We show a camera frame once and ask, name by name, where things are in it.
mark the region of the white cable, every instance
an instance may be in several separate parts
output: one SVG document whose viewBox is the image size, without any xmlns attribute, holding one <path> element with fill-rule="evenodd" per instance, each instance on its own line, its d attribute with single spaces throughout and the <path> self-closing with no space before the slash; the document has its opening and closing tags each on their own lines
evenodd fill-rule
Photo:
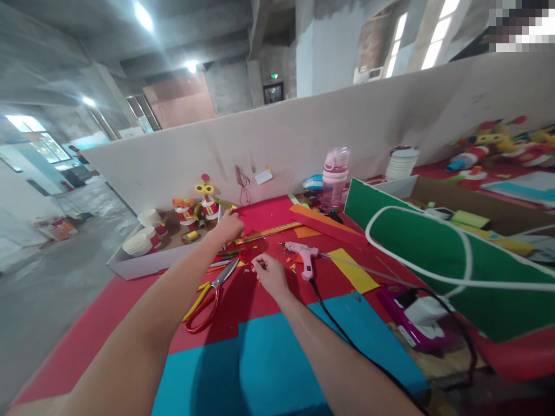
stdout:
<svg viewBox="0 0 555 416">
<path fill-rule="evenodd" d="M 538 228 L 532 228 L 531 230 L 523 231 L 522 233 L 518 233 L 518 234 L 513 234 L 512 236 L 489 238 L 488 241 L 496 242 L 496 241 L 500 241 L 500 240 L 513 239 L 515 237 L 520 237 L 521 235 L 528 235 L 528 234 L 532 234 L 532 233 L 535 233 L 535 232 L 538 232 L 538 231 L 543 231 L 543 230 L 553 228 L 553 227 L 555 227 L 555 224 L 550 224 L 550 225 L 546 225 L 546 226 L 538 227 Z"/>
<path fill-rule="evenodd" d="M 418 216 L 421 216 L 421 217 L 425 217 L 429 220 L 436 221 L 436 222 L 439 222 L 440 224 L 451 227 L 459 235 L 459 237 L 461 237 L 463 247 L 465 248 L 465 257 L 466 257 L 465 267 L 466 268 L 465 268 L 464 277 L 462 279 L 445 277 L 445 276 L 441 276 L 441 275 L 436 274 L 436 273 L 432 273 L 428 270 L 422 269 L 421 267 L 419 267 L 419 266 L 409 262 L 408 260 L 405 260 L 405 259 L 399 257 L 398 255 L 392 253 L 391 251 L 383 248 L 382 246 L 377 244 L 377 242 L 372 240 L 372 238 L 370 237 L 370 229 L 372 228 L 372 225 L 378 219 L 378 217 L 384 211 L 386 211 L 388 209 L 396 209 L 396 210 L 399 210 L 399 211 L 408 212 L 409 214 L 414 214 L 414 215 L 418 215 Z M 538 292 L 555 292 L 555 284 L 551 284 L 551 283 L 513 283 L 513 282 L 492 282 L 492 281 L 484 281 L 484 280 L 478 280 L 478 281 L 472 280 L 471 279 L 471 277 L 472 277 L 472 252 L 471 252 L 470 243 L 468 241 L 468 238 L 467 238 L 466 234 L 460 228 L 455 227 L 454 225 L 452 225 L 452 224 L 450 224 L 450 223 L 448 223 L 444 220 L 440 220 L 439 218 L 428 216 L 428 215 L 426 215 L 424 213 L 421 213 L 421 212 L 409 210 L 409 209 L 403 208 L 403 207 L 386 206 L 386 207 L 380 209 L 370 219 L 370 222 L 366 226 L 365 234 L 366 234 L 366 239 L 368 240 L 368 242 L 371 245 L 373 245 L 374 247 L 376 247 L 378 250 L 387 254 L 388 256 L 393 257 L 395 260 L 403 263 L 405 266 L 413 269 L 414 271 L 419 272 L 419 273 L 421 273 L 421 274 L 423 274 L 427 277 L 430 277 L 434 280 L 442 281 L 442 282 L 448 283 L 448 284 L 453 284 L 453 285 L 458 285 L 458 286 L 467 286 L 467 287 L 479 287 L 479 288 L 491 288 L 491 289 L 510 289 L 510 290 L 528 290 L 528 291 L 538 291 Z"/>
</svg>

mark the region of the hot glue gun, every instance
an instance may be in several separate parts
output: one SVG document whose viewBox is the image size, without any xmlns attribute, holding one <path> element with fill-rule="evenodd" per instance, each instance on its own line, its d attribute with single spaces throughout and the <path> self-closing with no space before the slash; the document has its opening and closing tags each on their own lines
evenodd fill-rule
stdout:
<svg viewBox="0 0 555 416">
<path fill-rule="evenodd" d="M 304 244 L 287 242 L 287 243 L 280 243 L 282 246 L 285 247 L 286 250 L 291 252 L 296 252 L 301 255 L 302 263 L 305 266 L 305 269 L 302 271 L 301 276 L 304 280 L 309 281 L 314 277 L 312 273 L 312 260 L 311 257 L 318 257 L 318 249 L 316 247 L 308 247 Z"/>
</svg>

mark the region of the red scissor handle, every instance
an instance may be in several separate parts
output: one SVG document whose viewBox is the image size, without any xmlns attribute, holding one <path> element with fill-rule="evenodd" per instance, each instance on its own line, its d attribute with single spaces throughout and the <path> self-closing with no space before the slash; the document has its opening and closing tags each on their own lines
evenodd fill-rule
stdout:
<svg viewBox="0 0 555 416">
<path fill-rule="evenodd" d="M 218 303 L 220 301 L 220 291 L 221 291 L 221 286 L 217 286 L 215 292 L 212 292 L 205 300 L 203 300 L 202 303 L 199 306 L 197 306 L 195 311 L 185 321 L 185 330 L 188 333 L 192 333 L 192 334 L 199 333 L 200 331 L 204 330 L 208 325 L 210 325 L 210 323 L 212 322 L 212 318 L 216 313 L 216 309 L 218 309 Z M 193 320 L 195 319 L 195 317 L 200 312 L 205 310 L 206 307 L 214 301 L 214 299 L 216 299 L 216 301 L 214 302 L 214 308 L 212 308 L 212 312 L 210 312 L 210 315 L 208 315 L 208 317 L 204 320 L 203 323 L 196 326 L 195 328 L 192 328 L 191 324 L 193 323 Z"/>
</svg>

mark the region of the scissors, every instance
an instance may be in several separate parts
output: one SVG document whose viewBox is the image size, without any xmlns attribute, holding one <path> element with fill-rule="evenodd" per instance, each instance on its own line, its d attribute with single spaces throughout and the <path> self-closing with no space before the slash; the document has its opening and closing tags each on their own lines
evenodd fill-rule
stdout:
<svg viewBox="0 0 555 416">
<path fill-rule="evenodd" d="M 191 310 L 187 312 L 187 315 L 185 315 L 182 321 L 182 322 L 185 322 L 185 330 L 188 333 L 191 333 L 191 334 L 199 333 L 200 331 L 204 330 L 208 325 L 210 325 L 210 323 L 212 322 L 212 318 L 214 317 L 214 314 L 216 312 L 216 309 L 218 308 L 218 303 L 221 298 L 221 292 L 222 292 L 221 285 L 223 284 L 223 282 L 227 280 L 229 276 L 231 276 L 231 273 L 233 273 L 233 271 L 235 270 L 237 263 L 239 263 L 239 259 L 235 259 L 234 261 L 229 263 L 227 267 L 224 270 L 222 270 L 222 272 L 219 274 L 218 278 L 215 281 L 206 282 L 205 284 L 201 285 L 198 288 L 198 290 L 201 290 L 202 292 L 198 297 L 198 299 L 196 300 L 196 302 L 191 307 Z M 210 288 L 214 288 L 215 292 L 212 292 L 210 296 L 208 296 L 208 298 L 206 298 L 206 300 L 203 302 L 203 299 L 208 293 L 208 291 L 210 290 Z M 216 300 L 214 303 L 214 308 L 212 308 L 212 312 L 210 312 L 210 315 L 208 315 L 208 318 L 206 318 L 204 322 L 201 323 L 200 325 L 194 328 L 191 327 L 191 323 L 193 322 L 194 318 L 200 312 L 205 310 L 206 307 L 214 301 L 214 299 Z"/>
</svg>

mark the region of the person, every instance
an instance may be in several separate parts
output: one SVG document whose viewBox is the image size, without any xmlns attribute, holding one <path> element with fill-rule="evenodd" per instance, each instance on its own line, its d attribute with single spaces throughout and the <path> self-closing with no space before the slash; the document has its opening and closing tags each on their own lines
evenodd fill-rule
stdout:
<svg viewBox="0 0 555 416">
<path fill-rule="evenodd" d="M 95 168 L 93 168 L 93 166 L 90 164 L 90 162 L 89 162 L 88 160 L 85 159 L 85 156 L 83 156 L 83 155 L 81 154 L 81 151 L 80 151 L 77 147 L 75 147 L 75 146 L 73 146 L 73 145 L 68 146 L 68 147 L 69 147 L 69 149 L 70 149 L 71 151 L 74 151 L 74 152 L 75 152 L 75 154 L 76 154 L 75 156 L 77 156 L 77 160 L 78 160 L 79 162 L 81 162 L 81 164 L 82 164 L 85 168 L 87 168 L 87 170 L 88 170 L 89 172 L 91 172 L 93 176 L 100 176 L 100 173 L 98 173 L 98 171 L 97 171 Z"/>
<path fill-rule="evenodd" d="M 150 415 L 173 334 L 214 257 L 244 227 L 236 213 L 226 212 L 145 292 L 83 374 L 61 415 Z M 334 414 L 421 414 L 389 378 L 295 298 L 278 260 L 261 254 L 253 267 L 287 318 Z"/>
</svg>

